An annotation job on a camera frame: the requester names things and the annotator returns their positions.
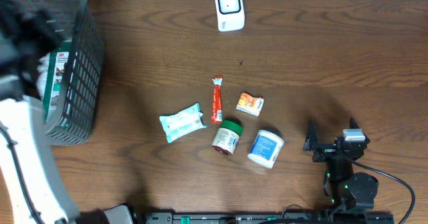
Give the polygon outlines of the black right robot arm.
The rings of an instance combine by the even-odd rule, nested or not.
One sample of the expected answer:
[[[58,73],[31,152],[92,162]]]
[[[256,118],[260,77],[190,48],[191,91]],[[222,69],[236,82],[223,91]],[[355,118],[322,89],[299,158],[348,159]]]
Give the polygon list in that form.
[[[374,208],[378,180],[367,173],[356,173],[352,167],[369,143],[370,139],[353,118],[350,127],[332,144],[320,143],[315,123],[309,122],[303,150],[313,152],[313,162],[326,164],[324,193],[332,197],[333,213],[366,213]]]

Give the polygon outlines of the red stick sachet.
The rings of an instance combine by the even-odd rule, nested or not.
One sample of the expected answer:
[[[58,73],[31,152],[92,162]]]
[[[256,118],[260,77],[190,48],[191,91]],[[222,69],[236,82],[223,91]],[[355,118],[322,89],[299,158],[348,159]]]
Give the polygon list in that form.
[[[212,101],[212,112],[211,122],[213,124],[220,124],[223,121],[222,118],[222,101],[221,101],[221,85],[223,76],[216,76],[213,78],[213,101]]]

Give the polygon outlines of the teal white wipes packet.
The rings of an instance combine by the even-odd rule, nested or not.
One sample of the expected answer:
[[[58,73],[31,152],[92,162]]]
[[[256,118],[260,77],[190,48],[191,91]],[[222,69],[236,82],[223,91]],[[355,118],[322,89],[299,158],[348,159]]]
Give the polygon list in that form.
[[[170,116],[160,116],[159,120],[170,144],[196,130],[206,128],[202,121],[203,113],[198,102]]]

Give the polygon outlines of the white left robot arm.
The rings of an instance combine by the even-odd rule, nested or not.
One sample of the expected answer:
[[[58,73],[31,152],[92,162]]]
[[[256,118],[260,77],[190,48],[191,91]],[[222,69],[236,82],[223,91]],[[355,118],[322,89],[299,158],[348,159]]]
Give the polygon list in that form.
[[[1,171],[16,223],[133,223],[125,204],[80,213],[42,132],[40,59],[64,40],[49,13],[1,0]]]

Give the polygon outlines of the orange white small packet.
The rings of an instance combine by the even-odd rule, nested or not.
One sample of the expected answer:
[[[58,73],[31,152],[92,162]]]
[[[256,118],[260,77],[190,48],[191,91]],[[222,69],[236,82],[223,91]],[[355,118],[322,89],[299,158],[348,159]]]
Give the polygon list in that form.
[[[264,99],[262,97],[254,97],[246,92],[242,93],[238,99],[236,106],[237,110],[259,116],[263,108]]]

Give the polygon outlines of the white blue label tub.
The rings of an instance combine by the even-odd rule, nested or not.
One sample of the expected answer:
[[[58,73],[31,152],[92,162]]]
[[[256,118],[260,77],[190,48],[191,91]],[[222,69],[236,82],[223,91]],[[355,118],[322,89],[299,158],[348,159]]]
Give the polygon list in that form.
[[[259,130],[247,157],[267,169],[272,169],[284,143],[278,135]]]

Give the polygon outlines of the green lid white jar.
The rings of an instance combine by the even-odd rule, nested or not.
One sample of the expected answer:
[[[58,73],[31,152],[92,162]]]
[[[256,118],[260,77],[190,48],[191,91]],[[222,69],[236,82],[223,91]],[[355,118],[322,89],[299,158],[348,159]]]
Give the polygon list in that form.
[[[224,155],[232,155],[242,135],[243,128],[230,120],[224,120],[211,144],[217,152]]]

